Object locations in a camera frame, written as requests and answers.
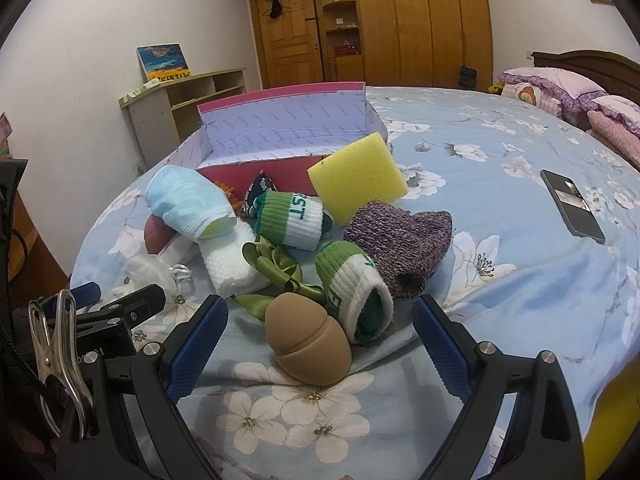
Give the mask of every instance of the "tan makeup sponge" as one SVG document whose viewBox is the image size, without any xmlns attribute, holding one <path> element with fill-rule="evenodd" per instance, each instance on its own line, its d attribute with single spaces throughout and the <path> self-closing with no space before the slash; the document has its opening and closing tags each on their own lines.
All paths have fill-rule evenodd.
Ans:
<svg viewBox="0 0 640 480">
<path fill-rule="evenodd" d="M 264 328 L 276 361 L 297 380 L 328 386 L 349 373 L 347 336 L 315 301 L 292 292 L 278 296 L 267 307 Z"/>
</svg>

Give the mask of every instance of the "green and white sock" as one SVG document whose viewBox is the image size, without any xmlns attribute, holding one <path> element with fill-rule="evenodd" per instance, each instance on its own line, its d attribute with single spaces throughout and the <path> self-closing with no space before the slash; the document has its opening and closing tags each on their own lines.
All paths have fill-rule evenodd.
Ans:
<svg viewBox="0 0 640 480">
<path fill-rule="evenodd" d="M 327 310 L 351 343 L 379 337 L 391 323 L 394 300 L 373 261 L 356 244 L 332 242 L 316 256 Z"/>
<path fill-rule="evenodd" d="M 315 251 L 322 235 L 322 202 L 300 193 L 267 191 L 255 200 L 254 230 L 273 244 Z"/>
</svg>

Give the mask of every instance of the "red basket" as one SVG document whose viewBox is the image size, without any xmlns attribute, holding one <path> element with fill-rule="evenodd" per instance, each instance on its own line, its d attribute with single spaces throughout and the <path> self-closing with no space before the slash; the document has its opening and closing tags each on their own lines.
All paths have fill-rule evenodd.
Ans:
<svg viewBox="0 0 640 480">
<path fill-rule="evenodd" d="M 355 45 L 338 45 L 334 46 L 334 54 L 338 56 L 354 56 L 356 54 Z"/>
</svg>

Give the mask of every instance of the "light blue cloth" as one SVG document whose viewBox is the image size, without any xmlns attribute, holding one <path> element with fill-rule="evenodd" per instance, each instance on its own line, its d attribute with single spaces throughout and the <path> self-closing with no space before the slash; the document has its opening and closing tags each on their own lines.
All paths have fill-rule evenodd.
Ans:
<svg viewBox="0 0 640 480">
<path fill-rule="evenodd" d="M 369 88 L 367 98 L 409 182 L 409 195 L 396 205 L 444 209 L 453 218 L 452 247 L 428 292 L 478 341 L 516 355 L 555 352 L 586 435 L 601 391 L 639 349 L 640 174 L 597 140 L 517 100 L 420 88 Z M 196 167 L 200 160 L 190 153 L 199 145 L 197 137 L 188 140 L 174 159 Z M 72 286 L 94 280 L 105 301 L 135 288 L 126 261 L 144 250 L 139 240 L 150 211 L 140 190 L 158 168 L 100 216 L 82 245 Z M 579 186 L 604 246 L 571 235 L 539 177 L 542 169 Z M 332 238 L 339 236 L 334 228 Z M 305 282 L 319 283 L 314 255 L 292 254 Z M 138 347 L 162 341 L 212 293 L 201 258 L 188 266 L 194 294 L 185 303 L 169 301 L 137 327 Z M 416 339 L 410 301 L 396 302 L 385 336 L 354 348 L 354 374 L 319 393 L 273 384 L 284 378 L 264 325 L 233 301 L 229 309 L 198 387 L 178 403 L 223 479 L 420 476 L 462 405 Z M 513 399 L 504 405 L 492 445 L 507 428 Z M 486 473 L 488 463 L 485 456 L 477 473 Z"/>
<path fill-rule="evenodd" d="M 145 199 L 154 215 L 194 242 L 225 235 L 236 225 L 225 192 L 195 170 L 167 164 L 146 186 Z M 209 228 L 213 222 L 215 229 Z"/>
</svg>

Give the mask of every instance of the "smartphone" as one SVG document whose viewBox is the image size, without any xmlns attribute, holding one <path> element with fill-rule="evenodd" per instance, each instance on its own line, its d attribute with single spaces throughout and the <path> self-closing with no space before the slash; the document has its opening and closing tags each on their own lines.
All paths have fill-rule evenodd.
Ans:
<svg viewBox="0 0 640 480">
<path fill-rule="evenodd" d="M 540 171 L 542 180 L 556 201 L 562 219 L 574 236 L 588 236 L 604 244 L 604 234 L 574 181 L 551 171 Z"/>
</svg>

